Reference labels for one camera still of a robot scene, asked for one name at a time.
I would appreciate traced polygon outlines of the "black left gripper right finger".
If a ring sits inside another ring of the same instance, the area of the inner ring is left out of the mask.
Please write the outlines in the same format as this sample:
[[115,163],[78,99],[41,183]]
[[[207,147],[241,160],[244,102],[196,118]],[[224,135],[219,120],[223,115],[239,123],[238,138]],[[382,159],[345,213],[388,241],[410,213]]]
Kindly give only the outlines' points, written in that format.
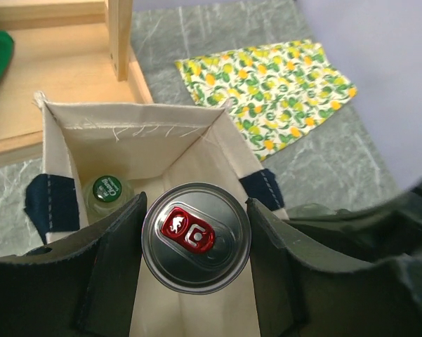
[[422,336],[422,180],[361,211],[247,211],[262,336]]

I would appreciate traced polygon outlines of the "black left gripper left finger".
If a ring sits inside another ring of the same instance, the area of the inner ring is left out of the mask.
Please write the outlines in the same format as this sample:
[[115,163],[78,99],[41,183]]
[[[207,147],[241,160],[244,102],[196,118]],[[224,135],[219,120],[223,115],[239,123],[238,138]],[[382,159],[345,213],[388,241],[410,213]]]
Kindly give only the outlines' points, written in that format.
[[23,256],[0,257],[0,336],[127,336],[147,196]]

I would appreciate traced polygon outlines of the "clear soda water bottle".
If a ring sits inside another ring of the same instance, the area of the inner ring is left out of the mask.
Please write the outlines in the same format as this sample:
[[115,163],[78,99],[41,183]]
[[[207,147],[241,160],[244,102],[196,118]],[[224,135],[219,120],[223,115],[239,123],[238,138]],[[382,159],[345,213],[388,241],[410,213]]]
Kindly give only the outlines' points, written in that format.
[[90,225],[109,216],[135,196],[131,184],[114,175],[93,178],[83,187],[82,194]]

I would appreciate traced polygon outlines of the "silver red soda can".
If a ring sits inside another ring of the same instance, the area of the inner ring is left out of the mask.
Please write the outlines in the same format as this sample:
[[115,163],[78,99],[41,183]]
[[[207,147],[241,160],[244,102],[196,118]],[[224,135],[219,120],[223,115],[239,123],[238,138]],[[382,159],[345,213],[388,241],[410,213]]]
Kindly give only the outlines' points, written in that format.
[[163,193],[148,209],[141,244],[145,263],[161,284],[206,295],[225,288],[244,269],[251,225],[227,190],[186,183]]

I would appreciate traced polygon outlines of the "beige canvas tote bag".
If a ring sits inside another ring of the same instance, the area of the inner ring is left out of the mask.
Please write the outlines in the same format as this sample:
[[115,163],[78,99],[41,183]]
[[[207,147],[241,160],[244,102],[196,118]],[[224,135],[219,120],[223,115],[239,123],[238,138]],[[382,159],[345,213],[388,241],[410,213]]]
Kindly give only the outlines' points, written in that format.
[[[280,218],[284,200],[274,174],[263,168],[219,108],[134,103],[54,103],[34,95],[43,118],[43,172],[27,188],[25,210],[45,244],[66,242],[95,223],[82,192],[100,176],[129,183],[149,203],[172,187],[206,182],[240,203],[256,198]],[[127,336],[258,336],[251,269],[211,295],[176,293],[146,264],[129,294]]]

